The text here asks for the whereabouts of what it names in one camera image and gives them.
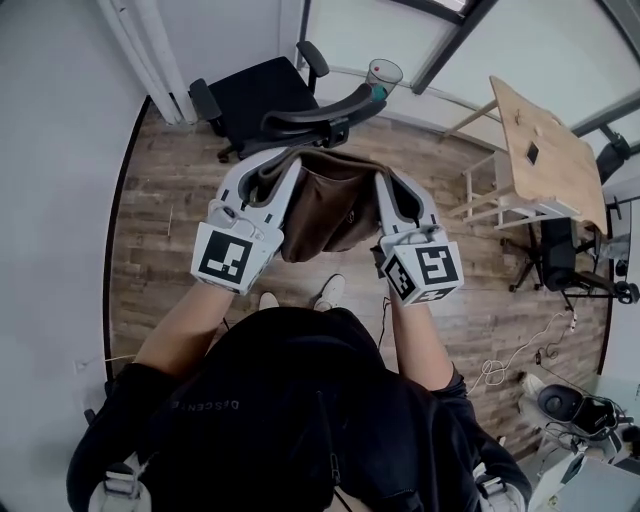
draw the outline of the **white device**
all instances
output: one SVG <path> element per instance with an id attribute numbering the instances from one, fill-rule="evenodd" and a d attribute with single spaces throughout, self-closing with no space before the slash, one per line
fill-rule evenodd
<path id="1" fill-rule="evenodd" d="M 462 286 L 458 244 L 449 242 L 438 223 L 433 198 L 398 171 L 378 173 L 375 180 L 384 233 L 380 247 L 386 256 L 382 271 L 402 304 L 440 300 Z M 413 203 L 410 212 L 403 212 L 406 203 Z"/>
<path id="2" fill-rule="evenodd" d="M 280 250 L 282 224 L 302 162 L 283 172 L 269 197 L 250 203 L 252 178 L 274 165 L 288 148 L 262 151 L 235 165 L 209 204 L 206 222 L 198 226 L 191 273 L 199 281 L 245 295 Z M 382 271 L 403 305 L 431 302 L 462 286 L 462 264 L 455 242 L 438 224 L 432 197 L 413 179 L 393 171 L 375 177 Z M 407 213 L 406 204 L 411 203 Z"/>
<path id="3" fill-rule="evenodd" d="M 283 172 L 270 196 L 248 204 L 251 177 L 287 148 L 269 149 L 235 165 L 209 203 L 198 226 L 191 274 L 199 281 L 245 295 L 284 241 L 281 227 L 300 174 L 297 159 Z"/>

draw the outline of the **backpack strap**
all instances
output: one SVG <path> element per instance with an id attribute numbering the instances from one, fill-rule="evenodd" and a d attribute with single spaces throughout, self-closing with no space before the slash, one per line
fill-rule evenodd
<path id="1" fill-rule="evenodd" d="M 139 480 L 145 469 L 136 453 L 111 464 L 91 495 L 89 512 L 151 512 L 151 494 Z"/>

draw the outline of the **strap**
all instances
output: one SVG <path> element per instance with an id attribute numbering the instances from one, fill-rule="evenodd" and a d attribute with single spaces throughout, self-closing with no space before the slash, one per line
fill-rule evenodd
<path id="1" fill-rule="evenodd" d="M 527 504 L 514 485 L 496 477 L 478 484 L 482 512 L 526 512 Z"/>
<path id="2" fill-rule="evenodd" d="M 145 467 L 136 453 L 111 464 L 91 495 L 89 512 L 151 512 L 151 494 L 139 480 Z"/>

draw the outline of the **chair armrest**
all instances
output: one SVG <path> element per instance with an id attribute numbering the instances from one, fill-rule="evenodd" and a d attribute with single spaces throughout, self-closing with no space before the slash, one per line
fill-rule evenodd
<path id="1" fill-rule="evenodd" d="M 198 112 L 204 119 L 214 121 L 222 116 L 216 99 L 211 94 L 207 82 L 202 78 L 198 78 L 189 86 L 189 92 L 191 92 L 191 98 L 195 102 Z"/>
<path id="2" fill-rule="evenodd" d="M 329 74 L 329 65 L 324 57 L 320 53 L 315 45 L 311 41 L 300 41 L 296 44 L 298 51 L 307 61 L 311 71 L 315 73 L 318 78 L 322 78 Z"/>

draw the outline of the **table leg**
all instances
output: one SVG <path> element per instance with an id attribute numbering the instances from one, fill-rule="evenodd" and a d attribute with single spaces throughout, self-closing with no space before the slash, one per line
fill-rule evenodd
<path id="1" fill-rule="evenodd" d="M 496 108 L 498 106 L 498 101 L 497 100 L 493 100 L 489 103 L 487 103 L 484 107 L 482 107 L 480 110 L 476 110 L 473 114 L 471 114 L 469 117 L 463 119 L 462 121 L 460 121 L 458 124 L 456 124 L 455 126 L 449 128 L 447 131 L 445 131 L 441 136 L 440 136 L 440 140 L 447 138 L 449 135 L 451 135 L 452 133 L 457 132 L 460 128 L 462 128 L 463 126 L 468 125 L 469 123 L 475 121 L 476 119 L 478 119 L 480 116 L 485 115 L 486 113 L 490 112 L 491 110 L 493 110 L 494 108 Z"/>
<path id="2" fill-rule="evenodd" d="M 510 194 L 514 190 L 515 189 L 514 189 L 513 185 L 509 185 L 507 187 L 504 187 L 504 188 L 501 188 L 501 189 L 498 189 L 498 190 L 494 190 L 493 192 L 489 192 L 488 194 L 485 194 L 483 196 L 475 198 L 471 202 L 468 202 L 468 203 L 465 203 L 463 205 L 460 205 L 457 208 L 454 208 L 453 210 L 450 210 L 447 213 L 450 216 L 460 215 L 462 212 L 464 212 L 466 210 L 469 210 L 471 208 L 475 208 L 476 206 L 480 206 L 480 205 L 485 204 L 485 203 L 490 203 L 491 201 L 499 199 L 502 196 L 506 196 L 507 194 Z"/>

